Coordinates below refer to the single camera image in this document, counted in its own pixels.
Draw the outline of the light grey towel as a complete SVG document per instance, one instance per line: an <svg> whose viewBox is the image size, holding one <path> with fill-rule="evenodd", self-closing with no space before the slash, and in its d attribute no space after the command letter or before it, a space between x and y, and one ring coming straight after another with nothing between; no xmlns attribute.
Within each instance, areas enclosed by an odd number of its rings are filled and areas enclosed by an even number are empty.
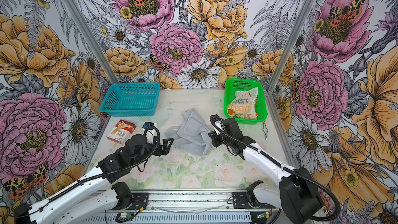
<svg viewBox="0 0 398 224"><path fill-rule="evenodd" d="M205 121L194 109L185 111L182 116L182 124L170 127L165 132L165 137L174 139L173 145L180 150L197 156L206 155L212 142Z"/></svg>

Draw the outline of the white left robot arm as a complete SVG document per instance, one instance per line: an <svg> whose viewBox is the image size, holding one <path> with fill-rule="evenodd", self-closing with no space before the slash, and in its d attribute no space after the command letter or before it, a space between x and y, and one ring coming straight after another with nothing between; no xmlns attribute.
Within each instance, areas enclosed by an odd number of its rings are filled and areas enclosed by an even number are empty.
<svg viewBox="0 0 398 224"><path fill-rule="evenodd" d="M136 134L125 145L101 160L76 182L50 198L33 205L23 203L13 212L17 224L55 224L78 222L95 211L126 209L134 205L131 190L118 179L151 156L165 156L174 140L158 135L148 143L145 135Z"/></svg>

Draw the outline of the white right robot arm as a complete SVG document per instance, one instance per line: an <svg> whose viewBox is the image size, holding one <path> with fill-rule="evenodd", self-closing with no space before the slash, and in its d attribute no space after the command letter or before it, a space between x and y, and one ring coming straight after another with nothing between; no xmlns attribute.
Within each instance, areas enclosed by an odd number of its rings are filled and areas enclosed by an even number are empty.
<svg viewBox="0 0 398 224"><path fill-rule="evenodd" d="M215 147L225 145L233 155L256 166L278 186L275 207L282 209L294 224L315 220L323 201L308 171L296 169L270 155L254 139L242 134L234 118L211 115L210 123L215 129L209 134Z"/></svg>

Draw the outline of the red and white carton box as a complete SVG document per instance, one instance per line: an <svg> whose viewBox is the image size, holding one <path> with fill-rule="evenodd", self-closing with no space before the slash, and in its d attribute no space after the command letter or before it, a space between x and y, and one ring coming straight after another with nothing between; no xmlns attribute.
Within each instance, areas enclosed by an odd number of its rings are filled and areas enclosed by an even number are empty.
<svg viewBox="0 0 398 224"><path fill-rule="evenodd" d="M132 136L136 129L136 125L125 120L119 122L106 136L108 140L124 145L125 142Z"/></svg>

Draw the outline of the printed cream towel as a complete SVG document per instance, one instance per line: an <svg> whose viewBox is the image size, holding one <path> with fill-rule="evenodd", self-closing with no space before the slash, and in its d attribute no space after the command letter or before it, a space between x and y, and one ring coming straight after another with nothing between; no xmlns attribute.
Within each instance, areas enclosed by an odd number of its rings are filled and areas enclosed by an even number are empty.
<svg viewBox="0 0 398 224"><path fill-rule="evenodd" d="M234 100L228 105L228 115L242 119L257 119L258 114L255 111L257 96L258 88L236 91Z"/></svg>

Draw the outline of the green plastic basket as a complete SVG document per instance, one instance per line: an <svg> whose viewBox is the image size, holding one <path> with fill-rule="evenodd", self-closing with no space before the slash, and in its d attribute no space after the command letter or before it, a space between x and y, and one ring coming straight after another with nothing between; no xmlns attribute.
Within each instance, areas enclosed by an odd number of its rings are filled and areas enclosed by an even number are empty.
<svg viewBox="0 0 398 224"><path fill-rule="evenodd" d="M228 105L234 100L236 91L247 91L253 88L258 88L257 103L255 111L258 114L257 119L242 119L231 117L227 113ZM238 123L257 124L263 122L267 118L267 107L265 102L264 90L260 82L251 79L228 79L225 83L224 92L224 113L228 118L235 118Z"/></svg>

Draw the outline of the teal plastic basket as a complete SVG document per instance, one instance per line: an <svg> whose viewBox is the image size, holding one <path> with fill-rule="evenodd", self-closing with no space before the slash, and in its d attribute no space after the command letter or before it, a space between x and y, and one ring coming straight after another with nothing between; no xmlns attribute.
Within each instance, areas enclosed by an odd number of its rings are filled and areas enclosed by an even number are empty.
<svg viewBox="0 0 398 224"><path fill-rule="evenodd" d="M153 116L159 94L159 83L113 84L102 100L99 110L113 117Z"/></svg>

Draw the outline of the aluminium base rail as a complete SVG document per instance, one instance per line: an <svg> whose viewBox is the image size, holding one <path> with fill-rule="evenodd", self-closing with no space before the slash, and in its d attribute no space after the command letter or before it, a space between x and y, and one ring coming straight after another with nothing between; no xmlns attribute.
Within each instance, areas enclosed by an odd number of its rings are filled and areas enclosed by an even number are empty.
<svg viewBox="0 0 398 224"><path fill-rule="evenodd" d="M283 209L279 194L260 188L265 196L249 202L245 189L136 190L125 209L110 192L91 196L64 213L57 224L273 224Z"/></svg>

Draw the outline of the right aluminium frame post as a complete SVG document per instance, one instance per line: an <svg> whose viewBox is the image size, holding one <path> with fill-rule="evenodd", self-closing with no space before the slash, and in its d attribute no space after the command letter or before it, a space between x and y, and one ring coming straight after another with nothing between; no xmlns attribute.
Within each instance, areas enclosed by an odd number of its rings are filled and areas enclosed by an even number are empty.
<svg viewBox="0 0 398 224"><path fill-rule="evenodd" d="M297 15L296 22L293 25L293 28L290 32L290 35L287 39L287 42L283 48L282 54L280 56L280 60L278 65L276 66L276 69L271 76L271 80L268 85L268 91L271 91L275 86L276 83L278 82L280 76L282 75L284 66L287 64L289 60L289 56L291 55L291 51L293 49L294 43L298 36L300 35L301 28L303 27L309 12L311 11L312 7L316 3L317 0L305 0L303 7L301 8L300 12Z"/></svg>

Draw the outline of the aluminium frame post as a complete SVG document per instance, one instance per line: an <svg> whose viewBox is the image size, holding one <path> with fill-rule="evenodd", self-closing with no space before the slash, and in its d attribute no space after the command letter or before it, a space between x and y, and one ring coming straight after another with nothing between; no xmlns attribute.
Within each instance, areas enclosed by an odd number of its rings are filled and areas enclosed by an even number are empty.
<svg viewBox="0 0 398 224"><path fill-rule="evenodd" d="M271 80L268 85L268 91L271 91L275 86L276 83L278 82L280 76L282 75L284 66L287 64L289 60L289 56L291 55L291 51L293 49L294 43L298 36L300 35L301 28L303 27L309 12L311 11L312 7L316 3L317 0L305 0L303 7L301 8L300 12L297 15L296 22L293 25L293 28L290 32L290 35L287 39L287 42L283 48L282 54L280 56L280 60L278 65L276 66L276 69L271 76Z"/></svg>
<svg viewBox="0 0 398 224"><path fill-rule="evenodd" d="M70 12L71 18L74 20L78 28L82 31L82 34L88 43L92 53L98 59L99 64L102 66L105 74L107 75L109 81L112 84L118 83L117 76L113 72L112 68L110 67L107 59L104 56L104 53L97 42L96 38L94 37L93 32L91 31L89 25L87 24L83 13L80 11L78 4L75 0L61 0L67 10Z"/></svg>

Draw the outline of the left aluminium frame post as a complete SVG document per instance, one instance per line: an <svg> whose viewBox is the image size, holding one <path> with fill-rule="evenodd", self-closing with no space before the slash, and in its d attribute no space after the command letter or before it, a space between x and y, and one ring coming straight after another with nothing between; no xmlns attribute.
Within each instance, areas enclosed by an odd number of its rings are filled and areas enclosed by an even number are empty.
<svg viewBox="0 0 398 224"><path fill-rule="evenodd" d="M78 28L82 31L82 34L88 43L92 53L98 59L99 64L102 66L105 74L107 75L109 81L112 84L118 83L117 76L113 72L112 68L110 67L107 59L104 56L104 53L97 42L96 38L94 37L93 32L91 31L89 25L87 24L83 13L80 11L78 4L75 0L61 0L67 10L70 12L71 18L74 20Z"/></svg>

